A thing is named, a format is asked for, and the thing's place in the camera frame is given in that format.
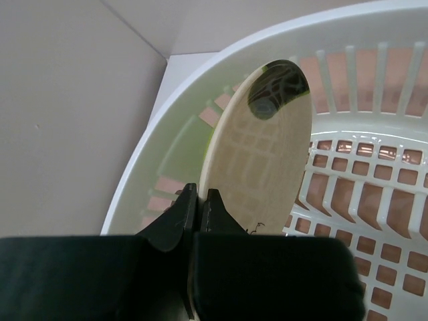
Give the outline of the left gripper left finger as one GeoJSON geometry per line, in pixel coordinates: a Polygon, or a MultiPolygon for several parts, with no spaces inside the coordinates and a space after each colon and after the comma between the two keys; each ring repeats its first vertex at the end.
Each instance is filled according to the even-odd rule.
{"type": "Polygon", "coordinates": [[[135,235],[1,240],[2,320],[189,320],[197,188],[135,235]]]}

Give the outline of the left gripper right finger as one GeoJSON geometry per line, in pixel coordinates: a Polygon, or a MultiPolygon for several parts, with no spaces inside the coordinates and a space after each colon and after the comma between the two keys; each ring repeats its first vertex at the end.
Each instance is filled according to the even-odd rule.
{"type": "Polygon", "coordinates": [[[209,191],[194,237],[200,320],[362,320],[354,258],[330,237],[248,234],[209,191]]]}

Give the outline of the cream plate with black patch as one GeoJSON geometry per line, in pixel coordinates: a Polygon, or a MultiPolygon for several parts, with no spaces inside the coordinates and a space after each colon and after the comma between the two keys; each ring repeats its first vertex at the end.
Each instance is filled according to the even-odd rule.
{"type": "Polygon", "coordinates": [[[198,196],[218,190],[249,234],[277,235],[292,211],[312,132],[312,98],[300,67],[274,60],[235,105],[203,162],[198,196]]]}

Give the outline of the lime green plate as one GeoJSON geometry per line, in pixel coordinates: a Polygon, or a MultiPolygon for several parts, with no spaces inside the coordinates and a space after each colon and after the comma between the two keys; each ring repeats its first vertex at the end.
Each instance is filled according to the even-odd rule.
{"type": "Polygon", "coordinates": [[[251,74],[248,74],[244,81],[235,87],[226,87],[225,93],[230,96],[225,108],[223,109],[223,113],[220,115],[219,119],[216,121],[213,132],[208,139],[207,148],[204,153],[204,162],[207,162],[209,158],[211,158],[211,153],[215,150],[215,144],[218,139],[218,136],[221,134],[223,130],[223,126],[227,122],[227,118],[230,116],[230,113],[233,112],[235,105],[239,104],[239,101],[243,98],[245,100],[246,92],[249,90],[251,85],[255,82],[255,80],[261,76],[268,67],[266,65],[258,67],[251,74]]]}

